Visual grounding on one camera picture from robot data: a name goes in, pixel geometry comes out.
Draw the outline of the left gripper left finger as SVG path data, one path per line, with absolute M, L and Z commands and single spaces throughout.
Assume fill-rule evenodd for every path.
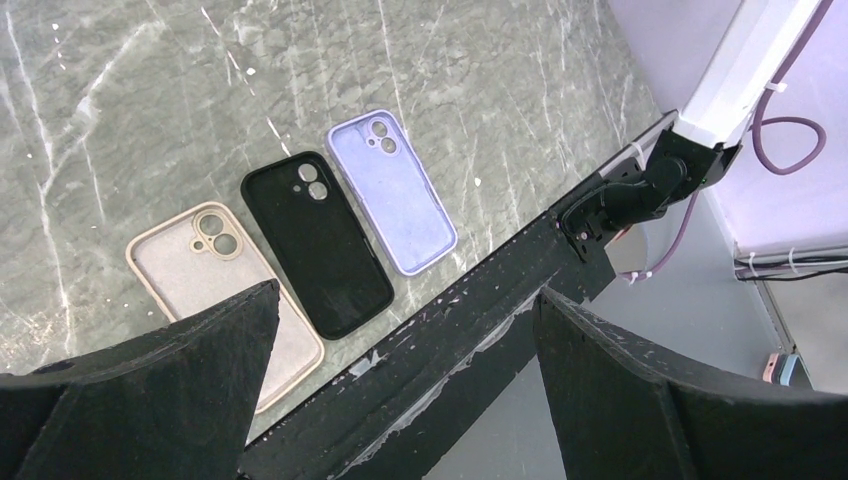
M 1 377 L 5 479 L 233 479 L 279 324 L 266 280 L 109 348 Z

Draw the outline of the black phone case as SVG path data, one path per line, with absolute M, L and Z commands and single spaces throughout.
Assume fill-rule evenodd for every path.
M 393 286 L 322 155 L 261 167 L 240 190 L 321 337 L 341 339 L 390 306 Z

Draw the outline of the pink phone case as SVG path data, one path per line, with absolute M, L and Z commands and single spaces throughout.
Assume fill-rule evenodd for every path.
M 138 235 L 126 259 L 170 322 L 279 279 L 237 217 L 218 202 L 201 203 Z M 255 412 L 282 399 L 324 357 L 323 341 L 280 284 L 279 325 Z

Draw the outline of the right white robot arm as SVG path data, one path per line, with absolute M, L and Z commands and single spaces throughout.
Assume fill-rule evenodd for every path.
M 764 121 L 765 103 L 823 20 L 828 1 L 743 1 L 690 99 L 661 130 L 643 170 L 604 180 L 558 217 L 580 260 L 610 238 L 714 185 L 741 149 L 743 127 Z

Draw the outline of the lilac phone case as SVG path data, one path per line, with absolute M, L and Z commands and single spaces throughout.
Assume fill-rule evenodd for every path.
M 391 112 L 331 127 L 326 145 L 398 273 L 416 276 L 456 247 L 456 228 Z

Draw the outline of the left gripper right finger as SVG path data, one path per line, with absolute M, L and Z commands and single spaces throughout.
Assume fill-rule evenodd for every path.
M 570 479 L 843 479 L 847 399 L 696 361 L 550 288 L 533 333 Z

